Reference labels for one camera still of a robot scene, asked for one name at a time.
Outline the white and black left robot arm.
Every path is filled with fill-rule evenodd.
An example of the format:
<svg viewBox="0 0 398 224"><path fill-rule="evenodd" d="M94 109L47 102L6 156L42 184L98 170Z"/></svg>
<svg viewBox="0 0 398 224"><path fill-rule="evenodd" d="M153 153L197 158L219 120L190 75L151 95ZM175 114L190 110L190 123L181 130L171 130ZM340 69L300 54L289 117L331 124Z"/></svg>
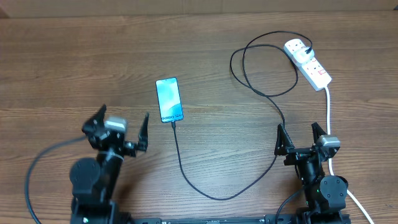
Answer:
<svg viewBox="0 0 398 224"><path fill-rule="evenodd" d="M106 105L86 120L82 132L96 158L85 157L70 169L73 200L71 223L161 223L160 219L134 219L129 212L119 210L112 195L126 156L136 157L148 147L148 122L146 114L138 134L138 142L125 140L127 120L117 116L105 119Z"/></svg>

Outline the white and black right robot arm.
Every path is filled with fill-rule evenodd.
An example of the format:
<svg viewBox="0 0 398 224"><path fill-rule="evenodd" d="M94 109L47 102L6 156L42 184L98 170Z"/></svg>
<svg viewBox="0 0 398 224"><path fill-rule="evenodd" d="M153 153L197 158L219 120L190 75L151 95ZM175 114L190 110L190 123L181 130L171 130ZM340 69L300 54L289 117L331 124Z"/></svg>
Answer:
<svg viewBox="0 0 398 224"><path fill-rule="evenodd" d="M285 156L284 165L294 166L302 188L287 198L279 207L280 215L284 205L297 195L305 195L306 206L296 209L292 223L349 224L346 208L348 181L338 175L326 175L322 163L334 157L340 149L340 140L327 134L318 123L312 123L313 144L296 148L282 124L277 129L275 154Z"/></svg>

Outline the black ridged right gripper finger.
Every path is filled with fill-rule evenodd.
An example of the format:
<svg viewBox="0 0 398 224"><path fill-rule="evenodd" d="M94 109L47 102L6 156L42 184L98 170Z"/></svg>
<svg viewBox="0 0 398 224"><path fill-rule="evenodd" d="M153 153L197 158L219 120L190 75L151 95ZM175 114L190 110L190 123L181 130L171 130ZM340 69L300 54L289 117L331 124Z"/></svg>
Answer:
<svg viewBox="0 0 398 224"><path fill-rule="evenodd" d="M323 137L326 135L326 132L320 127L320 125L315 122L312 123L312 133L313 133L313 141L316 145L323 145Z"/></svg>
<svg viewBox="0 0 398 224"><path fill-rule="evenodd" d="M286 156L295 149L295 146L284 128L283 124L277 126L277 139L275 143L274 155Z"/></svg>

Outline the Samsung Galaxy smartphone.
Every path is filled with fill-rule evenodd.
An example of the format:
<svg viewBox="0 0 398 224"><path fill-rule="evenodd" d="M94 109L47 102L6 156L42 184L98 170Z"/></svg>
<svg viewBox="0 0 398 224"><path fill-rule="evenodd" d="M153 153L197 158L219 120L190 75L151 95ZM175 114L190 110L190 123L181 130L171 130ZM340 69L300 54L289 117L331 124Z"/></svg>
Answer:
<svg viewBox="0 0 398 224"><path fill-rule="evenodd" d="M155 82L160 118L163 123L180 121L184 118L182 102L175 77Z"/></svg>

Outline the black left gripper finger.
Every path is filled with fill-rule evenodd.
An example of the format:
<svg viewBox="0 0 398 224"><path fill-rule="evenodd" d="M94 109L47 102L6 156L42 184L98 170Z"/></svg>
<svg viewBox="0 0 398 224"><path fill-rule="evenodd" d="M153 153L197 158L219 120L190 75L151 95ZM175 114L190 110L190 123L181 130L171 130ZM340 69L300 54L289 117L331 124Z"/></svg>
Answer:
<svg viewBox="0 0 398 224"><path fill-rule="evenodd" d="M149 123L149 113L146 113L143 124L140 128L139 135L138 135L138 138L139 138L138 151L146 152L146 150L147 150L148 142L149 142L149 140L148 140L148 138L149 138L148 137L148 123Z"/></svg>
<svg viewBox="0 0 398 224"><path fill-rule="evenodd" d="M82 132L85 134L92 134L101 128L104 128L105 112L106 105L102 105L102 107L83 124L81 129Z"/></svg>

